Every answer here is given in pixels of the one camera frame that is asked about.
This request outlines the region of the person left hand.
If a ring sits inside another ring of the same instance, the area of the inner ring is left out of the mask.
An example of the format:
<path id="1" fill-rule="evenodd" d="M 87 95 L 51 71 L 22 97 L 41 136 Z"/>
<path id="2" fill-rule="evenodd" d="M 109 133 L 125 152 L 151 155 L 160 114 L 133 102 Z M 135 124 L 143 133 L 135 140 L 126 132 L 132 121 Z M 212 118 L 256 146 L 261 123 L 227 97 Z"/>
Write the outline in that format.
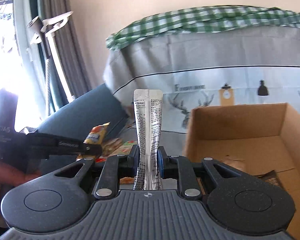
<path id="1" fill-rule="evenodd" d="M 32 174 L 25 174 L 11 165 L 0 162 L 0 190 L 2 185 L 13 187 L 22 185 L 28 181 L 38 178 L 41 175 L 39 171 Z"/>

